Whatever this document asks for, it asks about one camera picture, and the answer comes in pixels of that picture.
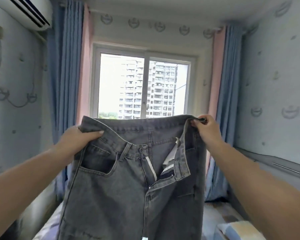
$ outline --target air conditioner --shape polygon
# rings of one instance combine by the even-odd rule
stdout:
[[[49,0],[0,0],[0,7],[28,29],[40,31],[52,25]]]

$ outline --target window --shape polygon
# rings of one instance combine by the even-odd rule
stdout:
[[[97,47],[94,47],[93,55],[98,72],[92,73],[95,86],[92,88],[92,117],[98,118],[100,115],[100,118],[111,119],[147,118],[150,112],[146,114],[147,107],[143,104],[154,105],[158,111],[155,117],[168,116],[168,105],[171,108],[168,111],[170,116],[187,112],[187,82],[194,82],[190,71],[190,67],[195,67],[192,66],[192,62],[195,62],[193,58]],[[115,94],[115,99],[111,98],[113,91],[119,93],[119,98]]]

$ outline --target forearm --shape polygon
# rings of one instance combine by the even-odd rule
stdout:
[[[267,240],[300,239],[300,191],[226,143],[210,148],[210,153]]]
[[[0,235],[70,162],[67,157],[51,149],[0,175]]]

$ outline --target jeans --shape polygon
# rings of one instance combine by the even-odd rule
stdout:
[[[57,239],[199,240],[206,147],[195,119],[84,117],[104,130],[76,154]]]

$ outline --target window frame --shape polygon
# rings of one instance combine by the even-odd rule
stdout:
[[[89,96],[89,115],[98,118],[99,113],[99,89],[100,89],[100,65],[101,54],[112,54],[121,56],[131,56],[144,58],[143,71],[149,71],[150,60],[158,62],[169,62],[175,64],[188,65],[188,73],[186,80],[186,91],[184,100],[184,114],[191,114],[194,103],[194,92],[196,84],[196,66],[197,59],[192,56],[174,55],[159,52],[149,52],[142,48],[127,47],[114,48],[112,45],[94,44],[92,56],[92,69],[90,79],[90,96]],[[148,80],[149,72],[143,72],[142,96],[141,96],[141,119],[146,118],[147,100],[148,100]]]

